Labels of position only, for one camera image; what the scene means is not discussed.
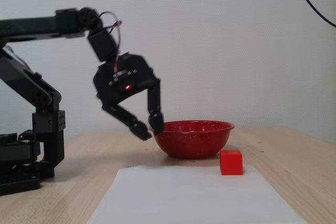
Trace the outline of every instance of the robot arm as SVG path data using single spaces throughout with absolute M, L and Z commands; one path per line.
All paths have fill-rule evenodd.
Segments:
M 64 9 L 57 10 L 53 17 L 2 20 L 0 49 L 8 42 L 82 37 L 85 31 L 89 31 L 87 38 L 98 59 L 104 62 L 93 79 L 102 108 L 127 125 L 137 137 L 147 140 L 151 137 L 147 126 L 118 104 L 148 89 L 149 124 L 154 129 L 154 134 L 160 134 L 163 131 L 160 80 L 155 77 L 153 69 L 144 58 L 138 55 L 121 55 L 117 61 L 118 72 L 114 71 L 118 46 L 94 9 Z M 38 73 L 32 73 L 17 61 L 12 61 L 4 50 L 0 52 L 0 78 L 38 111 L 51 106 L 53 97 L 60 101 L 60 94 L 45 83 Z

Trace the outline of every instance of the red cube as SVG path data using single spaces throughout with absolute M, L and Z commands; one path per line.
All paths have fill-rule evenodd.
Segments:
M 240 150 L 219 151 L 220 171 L 222 175 L 242 175 L 243 156 Z

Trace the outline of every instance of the red bowl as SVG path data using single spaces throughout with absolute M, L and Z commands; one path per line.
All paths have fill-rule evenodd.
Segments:
M 220 121 L 165 122 L 164 131 L 155 136 L 169 156 L 198 159 L 216 155 L 227 143 L 235 126 Z

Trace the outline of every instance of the white wall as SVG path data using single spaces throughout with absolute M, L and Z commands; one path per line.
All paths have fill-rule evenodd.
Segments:
M 312 0 L 336 22 L 336 0 Z M 51 16 L 60 8 L 112 10 L 122 52 L 144 55 L 162 79 L 165 119 L 287 125 L 336 142 L 336 29 L 305 0 L 0 0 L 0 18 Z M 99 62 L 85 38 L 12 44 L 57 88 L 66 138 L 125 131 L 101 111 Z M 34 109 L 0 82 L 0 132 L 30 128 Z M 147 121 L 146 94 L 123 103 Z

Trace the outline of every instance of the table surface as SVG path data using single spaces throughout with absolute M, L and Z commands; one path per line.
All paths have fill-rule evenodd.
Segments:
M 336 223 L 336 146 L 288 127 L 237 127 L 224 149 L 239 149 L 308 223 Z M 86 223 L 121 168 L 218 166 L 218 156 L 168 157 L 154 139 L 88 133 L 66 143 L 56 176 L 39 190 L 0 197 L 0 223 Z

